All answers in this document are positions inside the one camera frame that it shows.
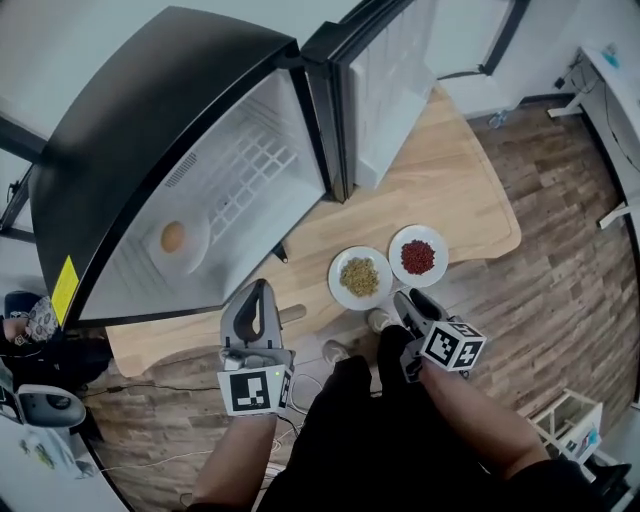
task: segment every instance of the egg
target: egg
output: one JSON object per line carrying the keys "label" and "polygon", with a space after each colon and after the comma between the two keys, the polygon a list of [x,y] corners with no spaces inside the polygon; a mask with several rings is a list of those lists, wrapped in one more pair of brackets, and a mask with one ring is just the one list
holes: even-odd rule
{"label": "egg", "polygon": [[186,232],[181,222],[173,221],[167,224],[160,235],[160,246],[171,254],[184,245]]}

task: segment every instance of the shoe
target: shoe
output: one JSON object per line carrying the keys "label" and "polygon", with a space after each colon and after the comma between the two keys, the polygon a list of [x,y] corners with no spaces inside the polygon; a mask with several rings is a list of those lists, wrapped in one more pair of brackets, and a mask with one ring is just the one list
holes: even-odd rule
{"label": "shoe", "polygon": [[322,346],[322,357],[331,366],[336,363],[349,359],[349,352],[336,340],[329,340]]}
{"label": "shoe", "polygon": [[375,308],[367,313],[367,324],[373,332],[380,334],[386,327],[394,325],[391,315],[384,309]]}

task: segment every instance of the white desk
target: white desk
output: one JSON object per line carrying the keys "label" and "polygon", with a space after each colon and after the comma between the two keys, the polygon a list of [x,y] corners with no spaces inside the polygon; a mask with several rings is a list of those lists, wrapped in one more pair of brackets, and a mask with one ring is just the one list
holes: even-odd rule
{"label": "white desk", "polygon": [[611,158],[625,199],[599,221],[600,227],[604,229],[614,219],[630,214],[637,238],[636,226],[640,227],[640,171],[634,164],[640,167],[640,80],[634,70],[625,68],[624,62],[620,68],[615,68],[598,50],[583,46],[580,52],[583,55],[580,65],[584,66],[587,84],[566,107],[550,109],[548,113],[551,117],[560,117],[580,114],[584,110],[589,116]]}

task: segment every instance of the small plate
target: small plate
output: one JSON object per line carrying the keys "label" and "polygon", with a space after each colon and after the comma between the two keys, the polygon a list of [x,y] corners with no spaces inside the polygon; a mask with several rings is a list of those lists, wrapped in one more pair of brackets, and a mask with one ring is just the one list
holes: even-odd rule
{"label": "small plate", "polygon": [[[378,271],[378,291],[369,297],[356,297],[346,286],[340,284],[342,268],[353,258],[369,258]],[[329,289],[333,298],[347,309],[365,311],[375,308],[389,296],[393,274],[387,258],[371,247],[351,247],[338,254],[329,268]]]}
{"label": "small plate", "polygon": [[[428,243],[433,251],[434,265],[424,274],[409,274],[402,266],[402,247],[414,240]],[[427,226],[407,226],[396,233],[389,246],[389,262],[396,277],[404,284],[414,288],[424,288],[438,282],[447,271],[449,265],[449,248],[442,235]]]}
{"label": "small plate", "polygon": [[[166,252],[161,244],[162,231],[171,222],[184,226],[183,245],[174,252]],[[200,266],[209,249],[211,229],[209,219],[195,212],[181,212],[161,219],[149,237],[147,251],[151,261],[165,277],[185,276]]]}

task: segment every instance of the refrigerator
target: refrigerator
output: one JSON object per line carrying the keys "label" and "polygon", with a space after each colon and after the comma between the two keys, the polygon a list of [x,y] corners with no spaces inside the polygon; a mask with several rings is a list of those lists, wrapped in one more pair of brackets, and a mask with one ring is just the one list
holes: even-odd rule
{"label": "refrigerator", "polygon": [[65,327],[220,309],[319,201],[375,188],[435,83],[435,0],[370,0],[299,49],[169,7],[101,67],[33,170]]}

